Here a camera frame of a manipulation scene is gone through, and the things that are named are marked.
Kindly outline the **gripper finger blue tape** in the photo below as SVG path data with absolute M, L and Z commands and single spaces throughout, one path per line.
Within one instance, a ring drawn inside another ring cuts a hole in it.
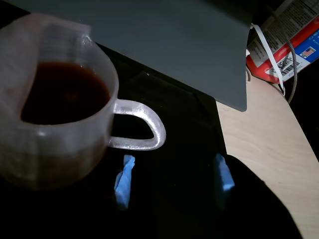
M 135 158 L 132 155 L 124 156 L 124 168 L 118 173 L 115 180 L 114 194 L 120 211 L 126 211 L 129 206 L 131 193 L 132 170 Z
M 215 156 L 214 196 L 227 239 L 302 238 L 282 201 L 234 156 Z

